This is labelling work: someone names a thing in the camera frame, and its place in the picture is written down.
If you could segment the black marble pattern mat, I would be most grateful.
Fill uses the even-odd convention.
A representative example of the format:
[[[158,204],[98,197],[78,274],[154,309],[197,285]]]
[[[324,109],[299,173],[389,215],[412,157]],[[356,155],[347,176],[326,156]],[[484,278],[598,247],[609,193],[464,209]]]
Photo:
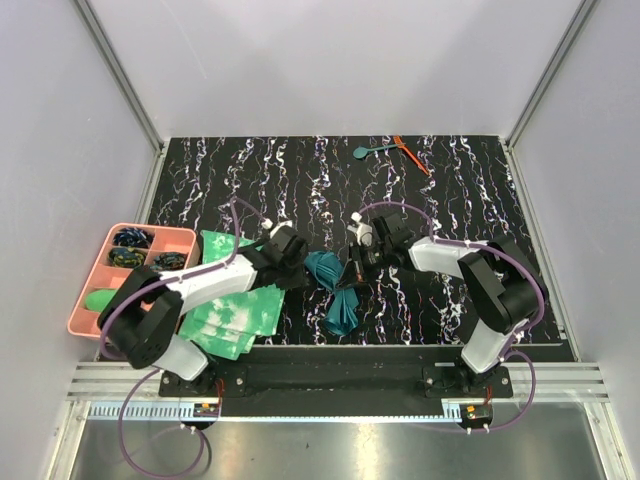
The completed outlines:
[[[244,199],[272,220],[292,219],[310,251],[331,250],[344,262],[352,212],[396,201],[426,212],[436,235],[471,241],[509,235],[539,269],[512,173],[495,136],[403,135],[426,167],[390,149],[353,158],[358,146],[393,141],[372,137],[185,137],[170,140],[149,213],[152,224],[196,232],[231,231],[223,204]],[[457,278],[380,272],[361,294],[359,326],[329,333],[321,320],[331,296],[315,282],[286,293],[275,345],[432,345],[466,342],[477,316]]]

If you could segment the teal satin napkin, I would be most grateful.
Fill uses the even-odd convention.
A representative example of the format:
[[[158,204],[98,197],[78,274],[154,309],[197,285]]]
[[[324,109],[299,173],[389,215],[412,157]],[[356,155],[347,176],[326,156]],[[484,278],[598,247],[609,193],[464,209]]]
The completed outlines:
[[[334,335],[350,334],[359,325],[355,312],[359,300],[353,288],[338,286],[344,273],[338,256],[333,252],[314,251],[308,254],[304,265],[316,282],[331,293],[331,304],[324,319],[326,328]]]

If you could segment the left aluminium frame post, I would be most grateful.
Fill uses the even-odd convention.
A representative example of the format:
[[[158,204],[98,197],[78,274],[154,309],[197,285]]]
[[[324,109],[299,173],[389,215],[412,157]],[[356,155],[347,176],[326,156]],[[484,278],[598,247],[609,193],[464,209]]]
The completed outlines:
[[[70,3],[73,5],[91,37],[92,42],[109,70],[138,126],[141,128],[147,142],[152,150],[158,154],[162,150],[165,141],[158,133],[150,115],[147,113],[92,2],[87,0],[71,0]]]

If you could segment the teal plastic spoon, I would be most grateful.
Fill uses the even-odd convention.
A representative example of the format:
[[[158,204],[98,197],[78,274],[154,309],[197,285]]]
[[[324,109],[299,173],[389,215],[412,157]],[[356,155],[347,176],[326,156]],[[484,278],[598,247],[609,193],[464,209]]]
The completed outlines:
[[[388,150],[388,149],[393,149],[393,148],[396,148],[396,147],[397,147],[396,144],[380,146],[380,147],[358,146],[353,151],[353,158],[356,159],[356,160],[364,160],[370,154],[373,154],[373,153],[376,153],[376,152],[380,152],[380,151],[384,151],[384,150]]]

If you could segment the aluminium front rail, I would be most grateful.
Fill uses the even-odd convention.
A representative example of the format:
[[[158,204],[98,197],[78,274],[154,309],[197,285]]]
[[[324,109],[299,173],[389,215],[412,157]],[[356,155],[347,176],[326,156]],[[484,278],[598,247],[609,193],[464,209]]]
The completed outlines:
[[[84,362],[69,397],[89,404],[91,420],[183,423],[459,423],[487,404],[606,403],[609,396],[593,365],[511,363],[489,393],[437,398],[420,384],[378,389],[251,390],[250,374],[231,376],[201,397],[162,397],[163,380],[147,379],[121,364]]]

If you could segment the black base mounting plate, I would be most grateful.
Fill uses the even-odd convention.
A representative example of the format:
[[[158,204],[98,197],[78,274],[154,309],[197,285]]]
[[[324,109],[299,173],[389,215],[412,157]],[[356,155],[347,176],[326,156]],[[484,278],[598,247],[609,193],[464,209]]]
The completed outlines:
[[[489,393],[504,366],[475,375],[463,366],[458,347],[338,346],[257,347],[236,361],[215,359],[194,381],[173,373],[155,378],[165,385],[162,397],[201,397],[224,386],[231,376],[250,374],[251,390],[266,389],[378,389],[420,384],[437,398],[464,398]]]

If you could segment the pink compartment tray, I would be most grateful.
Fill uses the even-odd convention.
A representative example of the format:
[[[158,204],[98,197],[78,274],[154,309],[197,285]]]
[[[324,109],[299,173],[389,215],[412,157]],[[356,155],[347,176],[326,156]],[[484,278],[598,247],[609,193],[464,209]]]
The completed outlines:
[[[143,264],[145,266],[150,267],[153,258],[163,252],[180,252],[185,254],[187,259],[183,269],[192,267],[199,261],[200,249],[197,244],[197,235],[190,229],[127,223],[120,223],[113,226],[101,247],[100,253],[68,320],[67,329],[72,335],[87,337],[93,340],[100,339],[101,330],[98,319],[101,313],[87,310],[85,308],[85,298],[90,292],[96,289],[107,288],[118,290],[133,271],[133,269],[113,267],[107,259],[109,251],[113,247],[116,247],[113,244],[115,233],[124,227],[138,227],[154,235],[153,243],[149,249],[136,248],[146,253],[146,260]]]

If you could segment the aluminium frame post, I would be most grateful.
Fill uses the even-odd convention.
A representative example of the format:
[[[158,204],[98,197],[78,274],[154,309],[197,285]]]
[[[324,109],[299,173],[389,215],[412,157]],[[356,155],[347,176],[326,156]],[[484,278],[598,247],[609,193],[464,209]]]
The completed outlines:
[[[526,127],[544,99],[547,91],[555,80],[555,77],[561,70],[565,61],[568,59],[569,54],[579,39],[579,36],[588,24],[599,4],[599,0],[581,0],[578,3],[576,10],[564,29],[556,47],[536,82],[534,89],[526,101],[523,110],[518,116],[509,135],[505,137],[505,145],[507,148],[514,149],[517,145]]]
[[[162,150],[165,141],[158,133],[150,115],[147,113],[92,2],[87,0],[71,0],[70,3],[73,5],[91,37],[92,42],[109,70],[138,126],[141,128],[147,142],[152,150],[158,154]]]

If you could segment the dark blue rolled cloth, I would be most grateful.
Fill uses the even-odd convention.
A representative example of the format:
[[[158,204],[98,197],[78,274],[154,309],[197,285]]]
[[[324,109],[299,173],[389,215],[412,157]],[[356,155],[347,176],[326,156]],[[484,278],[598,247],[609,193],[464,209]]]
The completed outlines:
[[[153,258],[150,268],[154,271],[176,271],[186,265],[187,256],[180,252],[163,252]]]

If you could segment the green rolled cloth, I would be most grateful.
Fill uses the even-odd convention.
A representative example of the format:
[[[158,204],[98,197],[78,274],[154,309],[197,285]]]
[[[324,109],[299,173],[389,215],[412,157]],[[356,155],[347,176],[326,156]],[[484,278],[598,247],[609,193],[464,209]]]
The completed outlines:
[[[89,311],[102,313],[116,295],[116,289],[96,289],[85,298],[85,308]]]

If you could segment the green tie-dye cloth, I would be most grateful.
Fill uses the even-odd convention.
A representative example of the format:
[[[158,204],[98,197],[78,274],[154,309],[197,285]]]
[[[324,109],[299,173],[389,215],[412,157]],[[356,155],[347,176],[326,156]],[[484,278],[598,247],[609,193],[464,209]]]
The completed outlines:
[[[270,285],[215,299],[189,311],[178,335],[210,355],[236,360],[251,350],[256,338],[276,333],[284,296]]]

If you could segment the orange plastic fork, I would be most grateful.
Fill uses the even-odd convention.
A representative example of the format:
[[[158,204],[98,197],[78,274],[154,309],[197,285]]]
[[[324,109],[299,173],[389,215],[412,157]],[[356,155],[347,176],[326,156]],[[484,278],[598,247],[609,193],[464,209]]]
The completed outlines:
[[[429,171],[429,169],[406,146],[406,143],[403,141],[401,136],[394,136],[393,141],[396,147],[399,148],[424,175],[426,176],[431,175],[431,172]]]

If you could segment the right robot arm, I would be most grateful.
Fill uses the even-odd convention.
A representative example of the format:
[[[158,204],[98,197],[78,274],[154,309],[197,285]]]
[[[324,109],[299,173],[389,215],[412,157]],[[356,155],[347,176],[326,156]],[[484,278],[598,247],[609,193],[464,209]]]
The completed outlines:
[[[544,315],[548,290],[508,236],[481,242],[416,239],[396,214],[367,223],[358,212],[351,215],[348,231],[349,256],[337,282],[341,290],[364,285],[388,267],[464,281],[479,320],[461,352],[463,365],[453,374],[463,395],[486,389],[489,371],[505,357],[518,332]]]

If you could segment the right aluminium frame post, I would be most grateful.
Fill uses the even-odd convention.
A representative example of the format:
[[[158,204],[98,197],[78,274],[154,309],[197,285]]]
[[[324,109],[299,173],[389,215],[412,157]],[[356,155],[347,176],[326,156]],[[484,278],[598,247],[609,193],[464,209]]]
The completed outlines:
[[[526,127],[544,99],[547,91],[555,80],[555,77],[561,70],[565,61],[568,59],[569,54],[579,39],[579,36],[588,24],[599,4],[599,0],[581,0],[578,3],[576,10],[564,29],[556,47],[536,82],[534,89],[526,101],[523,110],[518,116],[509,135],[505,137],[505,145],[507,148],[514,149],[517,145]]]

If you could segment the blue patterned rolled cloth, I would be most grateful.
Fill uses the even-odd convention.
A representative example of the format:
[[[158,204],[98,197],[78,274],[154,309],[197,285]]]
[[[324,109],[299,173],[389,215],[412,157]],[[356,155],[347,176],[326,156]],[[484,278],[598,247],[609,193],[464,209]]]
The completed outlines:
[[[113,244],[120,247],[149,249],[153,240],[154,235],[147,230],[138,227],[124,227],[115,233]]]

